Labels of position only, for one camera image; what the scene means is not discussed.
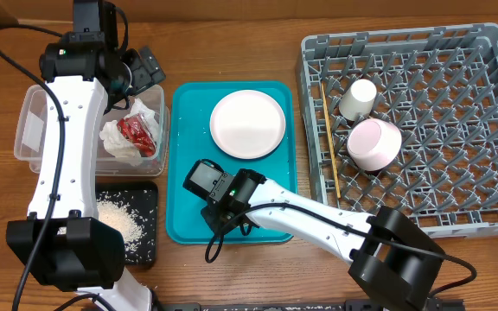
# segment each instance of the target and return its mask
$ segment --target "white arm segment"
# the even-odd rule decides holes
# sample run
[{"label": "white arm segment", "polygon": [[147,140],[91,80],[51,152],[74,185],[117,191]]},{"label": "white arm segment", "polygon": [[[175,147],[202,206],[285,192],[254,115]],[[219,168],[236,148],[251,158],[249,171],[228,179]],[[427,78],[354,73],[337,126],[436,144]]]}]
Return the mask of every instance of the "white arm segment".
[{"label": "white arm segment", "polygon": [[[79,210],[81,217],[98,217],[95,203],[95,159],[97,139],[107,93],[97,79],[84,81],[81,76],[57,77],[48,87],[53,91],[65,117],[65,155],[59,182],[60,200],[55,202],[52,218],[68,217]],[[44,219],[53,186],[59,150],[59,119],[53,100],[46,95],[48,112],[40,177],[28,214]]]},{"label": "white arm segment", "polygon": [[[322,203],[294,194],[269,179],[264,184],[257,186],[251,199],[249,199],[249,204],[259,206],[272,202],[286,202],[300,206],[341,225],[352,226],[361,232],[368,232],[370,229],[370,225],[366,222],[367,218],[372,216],[369,213],[356,213],[325,206]],[[263,208],[250,212],[246,216],[256,225],[265,229],[287,232],[316,244],[349,264],[353,262],[349,258],[350,251],[352,249],[359,250],[364,242],[362,237],[348,234],[321,220],[290,208]]]}]

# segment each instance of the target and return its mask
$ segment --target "white plate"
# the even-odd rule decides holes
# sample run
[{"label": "white plate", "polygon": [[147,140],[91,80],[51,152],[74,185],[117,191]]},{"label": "white plate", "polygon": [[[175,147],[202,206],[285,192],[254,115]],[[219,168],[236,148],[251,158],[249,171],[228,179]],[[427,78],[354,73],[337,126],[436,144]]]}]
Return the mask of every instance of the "white plate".
[{"label": "white plate", "polygon": [[210,129],[222,151],[239,159],[256,159],[271,153],[282,141],[285,115],[267,94],[237,91],[214,107]]}]

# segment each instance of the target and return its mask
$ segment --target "blue tray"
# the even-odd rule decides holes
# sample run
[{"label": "blue tray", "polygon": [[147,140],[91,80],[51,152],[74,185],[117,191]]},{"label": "blue tray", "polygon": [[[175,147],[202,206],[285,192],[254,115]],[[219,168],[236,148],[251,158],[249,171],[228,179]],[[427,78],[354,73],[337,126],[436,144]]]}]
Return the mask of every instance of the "blue tray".
[{"label": "blue tray", "polygon": [[[209,121],[213,108],[231,92],[256,90],[274,98],[285,115],[285,135],[271,154],[257,160],[240,160],[218,148],[211,137]],[[230,174],[240,168],[250,168],[297,192],[295,129],[290,89],[277,81],[201,82],[180,86],[172,99],[170,125],[169,184],[166,201],[166,231],[180,244],[206,244],[213,236],[201,209],[205,201],[182,187],[189,170],[199,159],[217,162]],[[233,230],[224,243],[279,243],[288,241],[290,234],[253,229],[244,237]]]}]

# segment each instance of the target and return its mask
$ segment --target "wire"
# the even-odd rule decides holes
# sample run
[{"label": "wire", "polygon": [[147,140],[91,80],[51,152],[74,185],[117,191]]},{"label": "wire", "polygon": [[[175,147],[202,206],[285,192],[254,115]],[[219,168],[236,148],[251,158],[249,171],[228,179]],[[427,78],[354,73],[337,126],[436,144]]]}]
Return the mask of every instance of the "wire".
[{"label": "wire", "polygon": [[118,49],[118,56],[124,55],[126,53],[126,49],[128,48],[128,18],[126,18],[126,14],[122,9],[118,6],[115,6],[114,9],[120,14],[122,17],[122,21],[124,22],[124,38],[122,39],[122,45]]},{"label": "wire", "polygon": [[84,295],[77,295],[73,299],[63,303],[60,307],[58,307],[55,311],[62,311],[70,306],[72,306],[74,303],[81,301],[83,299],[92,299],[93,301],[97,301],[100,304],[103,305],[107,309],[107,311],[116,311],[115,308],[111,306],[109,302],[107,302],[103,297],[101,297],[99,294],[84,294]]},{"label": "wire", "polygon": [[354,235],[358,235],[360,237],[363,237],[363,238],[368,238],[376,243],[380,243],[380,244],[385,244],[385,245],[388,245],[388,246],[391,246],[391,247],[396,247],[396,248],[399,248],[401,250],[404,250],[404,251],[409,251],[409,252],[412,252],[412,253],[415,253],[415,254],[419,254],[419,255],[426,255],[426,256],[430,256],[430,257],[435,257],[435,258],[439,258],[439,259],[442,259],[442,260],[447,260],[447,261],[450,261],[452,263],[457,263],[457,264],[460,264],[462,265],[464,268],[468,269],[470,271],[470,276],[460,280],[460,281],[456,281],[456,282],[452,282],[452,283],[449,283],[447,285],[444,285],[444,286],[441,286],[437,289],[434,289],[430,292],[430,294],[428,294],[428,296],[430,298],[432,298],[434,295],[436,294],[439,294],[441,293],[442,291],[445,291],[447,289],[453,289],[457,286],[461,286],[461,285],[464,285],[464,284],[467,284],[469,282],[472,282],[474,281],[474,279],[476,279],[477,277],[477,271],[476,271],[476,268],[474,268],[474,266],[460,258],[457,258],[457,257],[453,257],[453,256],[450,256],[450,255],[446,255],[446,254],[440,254],[440,253],[436,253],[434,251],[426,251],[426,250],[421,250],[419,248],[416,248],[416,247],[411,247],[411,246],[407,246],[407,245],[404,245],[404,244],[401,244],[401,243],[397,243],[397,242],[394,242],[394,241],[390,241],[390,240],[386,240],[386,239],[383,239],[383,238],[378,238],[378,237],[375,237],[374,235],[370,234],[370,233],[367,233],[367,232],[361,232],[361,231],[358,231],[356,229],[353,229],[347,225],[341,225],[341,224],[338,224],[336,223],[335,221],[331,220],[331,219],[327,219],[325,217],[323,217],[322,215],[319,215],[317,213],[313,213],[312,211],[309,211],[307,209],[304,209],[300,206],[294,206],[292,204],[289,204],[289,203],[267,203],[267,204],[262,204],[262,205],[259,205],[259,206],[252,206],[251,208],[235,215],[234,217],[232,217],[225,225],[223,225],[215,234],[214,236],[211,238],[211,240],[208,242],[208,245],[207,245],[207,249],[205,250],[205,261],[207,261],[207,263],[212,263],[219,255],[220,253],[220,250],[221,250],[221,243],[219,244],[219,247],[217,248],[216,252],[214,253],[213,257],[212,258],[209,258],[209,253],[211,251],[211,248],[213,247],[213,244],[214,242],[216,241],[216,239],[218,237],[220,237],[220,240],[223,240],[224,239],[224,235],[222,234],[222,232],[224,231],[224,228],[226,227],[229,227],[230,225],[233,225],[235,221],[237,221],[239,218],[245,216],[246,214],[250,213],[250,212],[254,212],[256,210],[259,210],[259,209],[263,209],[263,208],[269,208],[269,207],[283,207],[283,208],[290,208],[290,209],[293,209],[293,210],[296,210],[296,211],[299,211],[301,213],[305,213],[311,217],[314,217],[318,220],[321,220],[323,222],[325,222],[326,224],[328,225],[332,225],[333,227],[337,228],[337,229],[341,229],[345,232],[349,232],[349,233],[353,233]]},{"label": "wire", "polygon": [[[0,26],[0,30],[3,29],[31,29],[35,31],[39,31],[42,33],[46,33],[49,35],[55,35],[55,36],[62,36],[61,34],[48,30],[48,29],[43,29],[40,27],[36,26],[30,26],[30,25],[9,25],[9,26]],[[14,60],[12,60],[9,56],[7,56],[3,51],[0,50],[0,56],[4,60],[6,60],[8,63],[10,63],[14,68],[18,69],[21,73],[26,74],[29,78],[31,78],[37,85],[41,86],[43,90],[49,95],[49,97],[53,100],[55,104],[55,108],[57,110],[57,114],[59,115],[59,150],[57,153],[57,162],[55,165],[55,174],[53,178],[53,186],[51,187],[51,194],[49,195],[49,205],[48,205],[48,210],[46,211],[45,219],[43,221],[43,224],[41,225],[40,232],[38,233],[38,237],[34,242],[34,247],[32,248],[32,251],[30,252],[30,255],[28,257],[28,261],[24,265],[24,270],[22,271],[21,279],[18,283],[18,286],[16,287],[16,292],[15,292],[15,298],[13,299],[13,311],[18,310],[18,305],[21,300],[22,296],[22,291],[24,290],[24,286],[26,285],[26,280],[28,279],[28,274],[32,270],[32,265],[34,264],[35,258],[40,251],[40,248],[42,247],[43,243],[43,237],[48,230],[48,225],[49,225],[49,220],[51,219],[51,215],[53,214],[53,210],[55,207],[55,202],[58,200],[58,188],[59,188],[59,179],[61,178],[61,169],[62,169],[62,160],[65,152],[65,116],[62,112],[61,108],[61,103],[59,102],[59,99],[55,96],[55,94],[49,89],[48,86],[45,85],[45,83],[36,77],[34,74],[32,74],[28,69],[22,67],[18,63],[16,63]]]}]

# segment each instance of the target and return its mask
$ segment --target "wooden stick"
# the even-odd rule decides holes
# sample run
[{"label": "wooden stick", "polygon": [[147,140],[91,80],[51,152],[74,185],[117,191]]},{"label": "wooden stick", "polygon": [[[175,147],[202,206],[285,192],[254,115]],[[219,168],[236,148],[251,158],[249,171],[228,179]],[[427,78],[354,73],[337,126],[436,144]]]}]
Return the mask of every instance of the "wooden stick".
[{"label": "wooden stick", "polygon": [[329,145],[329,157],[332,160],[332,169],[334,170],[334,182],[335,182],[335,194],[337,194],[337,199],[342,198],[342,193],[339,189],[339,181],[337,180],[337,166],[335,165],[335,153],[334,153],[334,142],[332,141],[332,131],[329,128],[329,111],[328,104],[326,103],[326,94],[324,92],[324,83],[320,83],[320,88],[322,90],[322,107],[324,108],[324,119],[326,120],[326,133],[328,135],[328,145]]}]

